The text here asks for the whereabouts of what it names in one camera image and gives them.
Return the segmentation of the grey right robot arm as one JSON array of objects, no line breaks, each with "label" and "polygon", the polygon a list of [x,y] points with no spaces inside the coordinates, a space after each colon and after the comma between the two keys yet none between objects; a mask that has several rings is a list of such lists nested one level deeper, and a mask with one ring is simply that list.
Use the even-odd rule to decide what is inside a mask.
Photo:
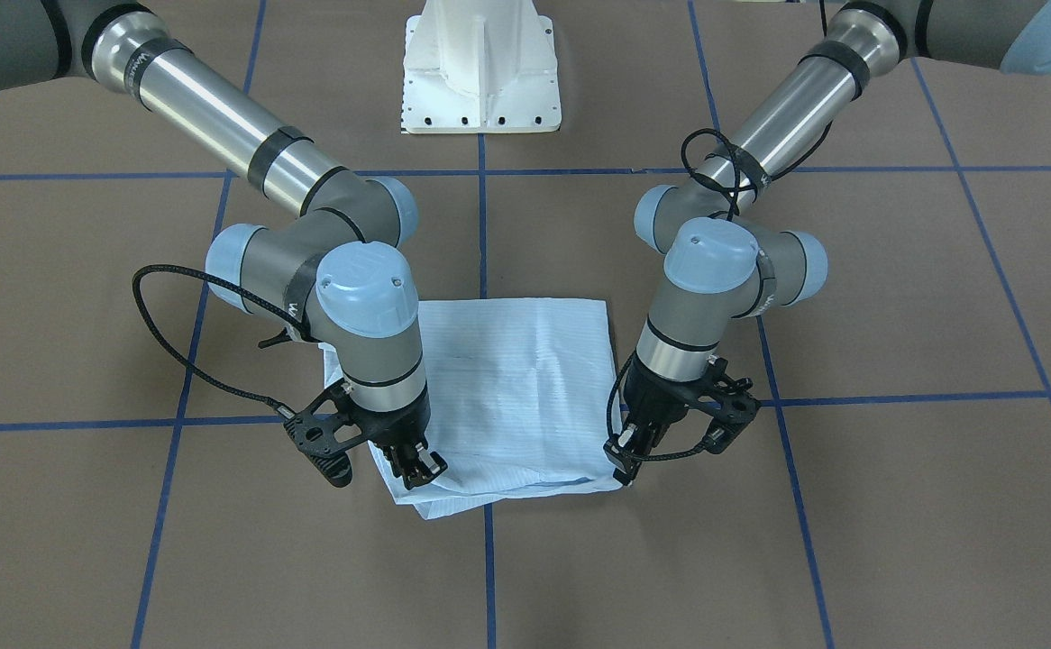
[{"label": "grey right robot arm", "polygon": [[329,484],[352,480],[348,453],[373,444],[403,488],[432,483],[444,456],[426,438],[431,416],[419,296],[401,245],[418,226],[416,201],[394,177],[362,177],[312,137],[202,61],[163,18],[137,1],[0,1],[0,91],[83,78],[125,95],[212,153],[292,217],[277,230],[225,227],[204,270],[150,264],[133,300],[159,344],[142,282],[176,274],[205,282],[238,311],[279,322],[282,343],[331,346],[341,377],[307,407],[226,385],[166,346],[185,370],[281,419],[289,440]]}]

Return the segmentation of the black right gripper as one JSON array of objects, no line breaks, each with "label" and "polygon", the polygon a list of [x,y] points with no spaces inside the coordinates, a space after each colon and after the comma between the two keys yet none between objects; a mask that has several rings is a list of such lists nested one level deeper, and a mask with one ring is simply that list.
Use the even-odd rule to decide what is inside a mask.
[{"label": "black right gripper", "polygon": [[405,489],[413,489],[418,483],[432,483],[448,469],[444,456],[428,448],[425,432],[430,415],[426,389],[411,404],[377,412],[353,402],[348,382],[339,379],[321,391],[308,407],[284,407],[284,430],[333,488],[352,483],[348,451],[372,443]]}]

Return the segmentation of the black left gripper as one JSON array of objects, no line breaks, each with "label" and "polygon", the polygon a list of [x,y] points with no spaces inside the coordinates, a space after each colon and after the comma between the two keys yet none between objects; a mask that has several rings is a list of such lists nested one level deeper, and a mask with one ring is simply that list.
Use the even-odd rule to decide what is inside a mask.
[{"label": "black left gripper", "polygon": [[621,397],[627,407],[623,428],[610,435],[603,446],[615,465],[617,483],[624,488],[632,484],[644,464],[636,456],[652,455],[669,426],[681,422],[691,410],[709,416],[708,427],[693,448],[674,455],[727,451],[761,407],[751,394],[753,380],[731,379],[725,373],[727,365],[727,359],[710,359],[701,377],[674,381],[654,373],[636,354],[630,356],[620,371]]}]

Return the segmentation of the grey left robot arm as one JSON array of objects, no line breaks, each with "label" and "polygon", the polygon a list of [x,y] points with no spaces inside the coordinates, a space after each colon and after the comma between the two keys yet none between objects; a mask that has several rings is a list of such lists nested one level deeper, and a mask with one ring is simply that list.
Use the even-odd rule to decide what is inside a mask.
[{"label": "grey left robot arm", "polygon": [[727,451],[761,407],[753,379],[733,378],[719,346],[733,321],[813,297],[827,282],[815,235],[755,221],[757,203],[825,142],[834,119],[875,78],[922,58],[1000,74],[1051,74],[1051,1],[847,1],[733,134],[710,128],[708,156],[653,187],[634,229],[663,259],[635,350],[617,374],[604,454],[633,483],[653,462]]}]

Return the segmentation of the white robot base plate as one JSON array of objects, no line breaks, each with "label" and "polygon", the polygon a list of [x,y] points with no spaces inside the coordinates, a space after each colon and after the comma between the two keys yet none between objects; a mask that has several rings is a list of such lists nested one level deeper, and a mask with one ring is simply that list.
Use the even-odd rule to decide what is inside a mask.
[{"label": "white robot base plate", "polygon": [[545,134],[562,127],[554,24],[533,1],[427,1],[407,18],[406,134]]}]

